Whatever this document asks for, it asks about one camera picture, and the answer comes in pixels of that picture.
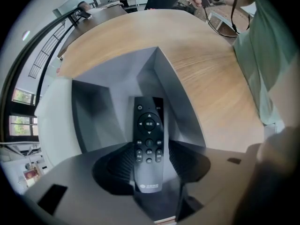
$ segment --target wooden desk surface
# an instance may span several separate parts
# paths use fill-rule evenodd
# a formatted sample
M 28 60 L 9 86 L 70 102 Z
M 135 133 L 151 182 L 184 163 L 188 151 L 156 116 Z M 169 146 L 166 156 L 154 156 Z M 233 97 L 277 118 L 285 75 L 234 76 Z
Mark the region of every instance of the wooden desk surface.
M 69 46 L 60 75 L 76 77 L 116 56 L 154 46 L 172 63 L 207 147 L 244 152 L 263 141 L 263 125 L 233 48 L 184 11 L 146 10 L 102 23 Z
M 67 50 L 68 46 L 78 39 L 82 34 L 86 33 L 87 31 L 91 30 L 92 28 L 96 27 L 97 25 L 104 23 L 112 18 L 117 16 L 121 16 L 127 14 L 124 9 L 120 6 L 113 6 L 103 9 L 98 13 L 92 14 L 92 18 L 84 19 L 81 21 L 77 27 L 74 28 L 70 36 L 67 38 L 63 46 L 61 47 L 58 57 L 61 57 Z

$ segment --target remote control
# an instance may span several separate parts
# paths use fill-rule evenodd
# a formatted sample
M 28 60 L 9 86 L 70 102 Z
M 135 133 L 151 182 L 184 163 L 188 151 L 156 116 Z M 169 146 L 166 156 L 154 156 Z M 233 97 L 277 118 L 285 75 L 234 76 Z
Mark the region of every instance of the remote control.
M 164 107 L 158 97 L 135 97 L 133 140 L 135 190 L 162 189 L 164 168 Z

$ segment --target remote control button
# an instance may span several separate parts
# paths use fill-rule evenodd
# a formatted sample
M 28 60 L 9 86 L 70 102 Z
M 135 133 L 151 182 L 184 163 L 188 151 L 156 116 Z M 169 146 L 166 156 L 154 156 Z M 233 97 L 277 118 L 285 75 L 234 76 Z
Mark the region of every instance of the remote control button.
M 162 155 L 163 155 L 163 151 L 162 151 L 161 149 L 157 149 L 157 150 L 156 150 L 156 154 L 155 154 L 155 161 L 156 161 L 157 163 L 160 163 L 160 162 L 161 162 Z
M 155 121 L 151 118 L 146 119 L 145 122 L 144 122 L 144 127 L 148 131 L 153 130 L 154 127 L 155 127 Z
M 152 139 L 147 139 L 146 140 L 146 142 L 145 142 L 145 144 L 146 144 L 146 146 L 148 147 L 148 148 L 150 148 L 150 147 L 152 147 L 153 146 L 153 140 Z
M 136 150 L 136 161 L 138 163 L 143 161 L 143 151 L 141 149 Z
M 148 149 L 148 150 L 146 151 L 146 154 L 149 155 L 149 156 L 152 155 L 152 150 L 151 150 L 151 149 Z

